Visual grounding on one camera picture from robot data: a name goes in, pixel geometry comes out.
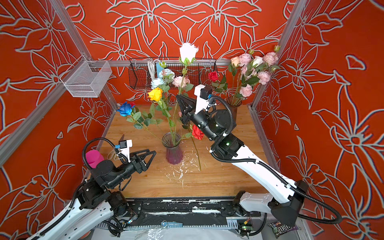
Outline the purple candy bag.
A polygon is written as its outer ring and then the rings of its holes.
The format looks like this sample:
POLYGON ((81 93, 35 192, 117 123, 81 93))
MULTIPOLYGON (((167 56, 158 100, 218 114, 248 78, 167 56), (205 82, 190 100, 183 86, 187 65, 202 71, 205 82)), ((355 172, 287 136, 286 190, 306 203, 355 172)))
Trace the purple candy bag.
POLYGON ((278 239, 281 235, 300 229, 298 226, 290 227, 288 225, 282 224, 279 221, 269 223, 268 226, 272 229, 276 239, 278 239))

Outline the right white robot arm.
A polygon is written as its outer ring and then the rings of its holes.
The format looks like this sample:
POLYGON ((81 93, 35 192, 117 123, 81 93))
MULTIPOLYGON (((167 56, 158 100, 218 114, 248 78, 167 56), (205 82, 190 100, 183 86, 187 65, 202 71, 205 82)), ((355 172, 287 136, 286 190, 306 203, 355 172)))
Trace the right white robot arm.
POLYGON ((295 182, 280 174, 257 157, 248 146, 232 134, 236 123, 228 103, 222 98, 208 95, 206 99, 192 99, 177 95, 184 124, 193 123, 211 141, 211 156, 221 163, 230 163, 246 172, 269 192, 268 203, 262 203, 255 195, 244 193, 240 205, 247 212, 272 214, 278 221, 294 226, 298 218, 314 223, 337 225, 341 214, 328 204, 308 195, 308 185, 295 182), (317 219, 300 213, 305 200, 318 204, 332 214, 334 219, 317 219))

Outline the large red rose stem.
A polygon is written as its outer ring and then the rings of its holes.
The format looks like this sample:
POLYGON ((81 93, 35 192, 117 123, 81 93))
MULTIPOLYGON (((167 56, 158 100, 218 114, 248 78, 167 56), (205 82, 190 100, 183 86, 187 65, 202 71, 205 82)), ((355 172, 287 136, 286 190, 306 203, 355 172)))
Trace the large red rose stem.
POLYGON ((184 125, 183 128, 188 132, 183 134, 182 140, 193 138, 201 141, 204 138, 204 133, 196 125, 184 125))

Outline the pink peony stem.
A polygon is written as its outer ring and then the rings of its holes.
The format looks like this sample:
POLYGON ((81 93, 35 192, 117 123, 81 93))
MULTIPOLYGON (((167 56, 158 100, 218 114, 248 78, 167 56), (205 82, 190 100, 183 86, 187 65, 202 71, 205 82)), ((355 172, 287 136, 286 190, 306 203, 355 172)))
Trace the pink peony stem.
POLYGON ((241 101, 248 98, 252 93, 253 93, 253 87, 251 85, 247 84, 245 87, 243 86, 240 87, 234 96, 233 104, 234 105, 240 104, 241 101))

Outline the pink carnation stem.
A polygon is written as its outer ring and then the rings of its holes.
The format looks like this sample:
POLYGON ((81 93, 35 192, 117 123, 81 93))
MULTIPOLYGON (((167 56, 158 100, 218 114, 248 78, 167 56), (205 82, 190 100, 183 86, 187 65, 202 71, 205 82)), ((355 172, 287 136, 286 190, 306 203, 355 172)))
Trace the pink carnation stem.
POLYGON ((259 78, 259 83, 261 85, 266 85, 270 81, 270 79, 271 79, 270 73, 266 72, 266 71, 258 72, 257 76, 259 78))

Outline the clear plastic bin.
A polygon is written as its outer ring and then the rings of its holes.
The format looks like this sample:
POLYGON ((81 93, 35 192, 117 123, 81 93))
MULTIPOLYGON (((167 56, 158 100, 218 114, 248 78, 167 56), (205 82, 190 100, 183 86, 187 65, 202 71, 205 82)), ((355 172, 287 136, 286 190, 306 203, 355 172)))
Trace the clear plastic bin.
POLYGON ((111 75, 108 61, 89 61, 80 56, 59 80, 74 98, 97 98, 111 75))

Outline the pink mottled flower stem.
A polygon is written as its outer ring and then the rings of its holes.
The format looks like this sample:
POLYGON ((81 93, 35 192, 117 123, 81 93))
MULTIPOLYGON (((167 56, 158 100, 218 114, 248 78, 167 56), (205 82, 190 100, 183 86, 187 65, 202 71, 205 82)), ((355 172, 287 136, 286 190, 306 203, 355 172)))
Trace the pink mottled flower stem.
POLYGON ((191 91, 194 87, 190 79, 183 76, 174 78, 172 85, 178 89, 179 95, 184 95, 186 97, 188 97, 188 92, 191 91))

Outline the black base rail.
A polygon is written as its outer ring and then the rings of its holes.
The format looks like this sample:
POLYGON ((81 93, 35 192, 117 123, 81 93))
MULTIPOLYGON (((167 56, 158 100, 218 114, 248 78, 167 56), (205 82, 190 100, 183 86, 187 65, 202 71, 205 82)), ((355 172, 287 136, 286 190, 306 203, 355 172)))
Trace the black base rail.
POLYGON ((247 212, 235 197, 135 198, 119 217, 125 231, 164 228, 256 230, 265 215, 247 212))

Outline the purple glass vase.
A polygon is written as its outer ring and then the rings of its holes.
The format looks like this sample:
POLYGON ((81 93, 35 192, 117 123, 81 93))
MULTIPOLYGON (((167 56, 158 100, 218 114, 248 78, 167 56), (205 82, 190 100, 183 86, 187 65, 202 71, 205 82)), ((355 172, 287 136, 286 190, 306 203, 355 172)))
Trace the purple glass vase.
POLYGON ((183 160, 183 151, 180 147, 181 139, 179 134, 173 138, 172 133, 166 133, 162 137, 162 144, 166 148, 166 159, 171 165, 178 165, 183 160))

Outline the white handled scissors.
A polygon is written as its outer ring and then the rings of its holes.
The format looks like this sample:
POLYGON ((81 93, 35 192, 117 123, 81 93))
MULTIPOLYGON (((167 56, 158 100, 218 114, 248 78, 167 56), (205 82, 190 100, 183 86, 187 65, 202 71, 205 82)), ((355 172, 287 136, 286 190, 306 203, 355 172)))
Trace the white handled scissors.
MULTIPOLYGON (((121 138, 119 139, 119 141, 120 141, 120 142, 123 141, 123 140, 124 140, 124 137, 125 137, 125 135, 123 134, 123 135, 121 136, 121 138)), ((112 151, 109 152, 109 154, 108 154, 108 159, 109 159, 109 160, 113 160, 113 161, 118 161, 120 158, 119 158, 119 156, 116 154, 116 152, 115 152, 114 150, 112 150, 112 151)))

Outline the pale pink flower stem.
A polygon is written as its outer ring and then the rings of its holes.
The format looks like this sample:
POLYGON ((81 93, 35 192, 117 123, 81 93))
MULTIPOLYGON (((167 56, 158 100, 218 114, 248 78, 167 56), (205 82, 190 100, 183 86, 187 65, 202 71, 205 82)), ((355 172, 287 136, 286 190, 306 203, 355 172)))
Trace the pale pink flower stem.
POLYGON ((245 77, 251 77, 255 75, 255 70, 253 66, 253 57, 248 53, 244 53, 239 56, 242 75, 245 77))

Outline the pale blue flower stem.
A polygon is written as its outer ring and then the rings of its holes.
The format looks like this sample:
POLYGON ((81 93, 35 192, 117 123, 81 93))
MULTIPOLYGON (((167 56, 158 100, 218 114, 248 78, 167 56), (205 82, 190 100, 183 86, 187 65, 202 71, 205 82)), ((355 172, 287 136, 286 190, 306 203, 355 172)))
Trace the pale blue flower stem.
POLYGON ((151 77, 151 89, 154 90, 160 85, 169 85, 175 78, 175 73, 168 68, 165 61, 148 61, 148 70, 151 77))

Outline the peach rose stem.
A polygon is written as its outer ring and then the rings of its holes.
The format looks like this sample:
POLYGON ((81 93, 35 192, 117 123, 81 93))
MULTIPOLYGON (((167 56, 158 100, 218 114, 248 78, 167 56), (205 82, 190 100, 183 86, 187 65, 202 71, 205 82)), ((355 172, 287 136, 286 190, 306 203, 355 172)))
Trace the peach rose stem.
POLYGON ((240 58, 234 57, 231 59, 231 74, 233 76, 233 87, 235 88, 235 92, 233 94, 233 97, 235 98, 236 95, 239 93, 239 88, 241 86, 241 72, 240 72, 240 58))

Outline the orange yellow rose stem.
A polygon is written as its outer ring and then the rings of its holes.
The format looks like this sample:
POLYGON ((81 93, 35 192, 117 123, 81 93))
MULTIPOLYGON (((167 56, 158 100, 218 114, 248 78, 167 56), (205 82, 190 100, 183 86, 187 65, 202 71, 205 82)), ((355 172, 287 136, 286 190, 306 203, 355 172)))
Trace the orange yellow rose stem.
POLYGON ((169 110, 168 100, 166 96, 164 97, 164 91, 162 88, 155 88, 148 93, 148 98, 153 103, 154 110, 159 111, 162 115, 167 119, 170 135, 171 135, 171 143, 172 146, 175 146, 177 143, 176 138, 176 124, 173 120, 173 117, 169 110))

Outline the small pink rose stem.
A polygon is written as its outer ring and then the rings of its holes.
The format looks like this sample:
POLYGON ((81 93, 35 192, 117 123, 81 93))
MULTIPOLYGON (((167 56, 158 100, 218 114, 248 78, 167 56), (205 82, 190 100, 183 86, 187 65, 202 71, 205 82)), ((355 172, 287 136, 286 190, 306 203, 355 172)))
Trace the small pink rose stem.
POLYGON ((199 163, 199 171, 201 171, 201 170, 202 170, 202 167, 201 167, 201 159, 200 159, 199 151, 198 151, 198 148, 197 148, 197 145, 196 145, 196 143, 195 143, 195 140, 194 140, 194 138, 193 138, 193 137, 191 137, 191 139, 192 139, 192 142, 193 142, 193 145, 194 145, 195 151, 196 151, 196 156, 197 156, 197 158, 198 158, 198 163, 199 163))

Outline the pink plastic cup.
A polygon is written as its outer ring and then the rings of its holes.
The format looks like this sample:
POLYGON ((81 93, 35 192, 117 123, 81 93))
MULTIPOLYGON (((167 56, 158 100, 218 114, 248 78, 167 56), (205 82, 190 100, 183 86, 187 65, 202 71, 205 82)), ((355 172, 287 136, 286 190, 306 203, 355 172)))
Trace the pink plastic cup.
POLYGON ((104 161, 103 155, 97 150, 91 150, 86 152, 86 160, 92 169, 96 168, 96 166, 104 161))

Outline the brown glass vase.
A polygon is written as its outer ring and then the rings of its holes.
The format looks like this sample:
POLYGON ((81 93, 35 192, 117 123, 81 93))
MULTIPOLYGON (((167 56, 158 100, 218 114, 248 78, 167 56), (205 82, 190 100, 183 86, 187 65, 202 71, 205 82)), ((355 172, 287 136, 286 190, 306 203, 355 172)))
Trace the brown glass vase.
POLYGON ((236 97, 230 97, 226 99, 228 105, 230 106, 231 112, 233 114, 234 121, 237 121, 237 112, 239 106, 242 105, 242 100, 236 98, 236 97))

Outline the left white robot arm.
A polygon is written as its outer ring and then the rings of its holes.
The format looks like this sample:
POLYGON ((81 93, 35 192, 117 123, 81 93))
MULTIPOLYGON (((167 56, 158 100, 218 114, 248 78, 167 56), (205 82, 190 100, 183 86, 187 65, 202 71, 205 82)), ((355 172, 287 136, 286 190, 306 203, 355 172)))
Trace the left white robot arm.
POLYGON ((130 206, 123 196, 122 182, 129 183, 134 173, 149 169, 156 151, 148 149, 130 152, 132 141, 122 140, 117 145, 106 138, 95 138, 86 143, 82 159, 90 171, 90 178, 77 187, 69 204, 31 240, 78 240, 100 223, 105 223, 113 235, 124 231, 122 217, 135 220, 140 215, 138 205, 130 206), (90 144, 98 141, 108 143, 121 160, 118 167, 111 160, 104 160, 92 167, 87 161, 86 151, 90 144))

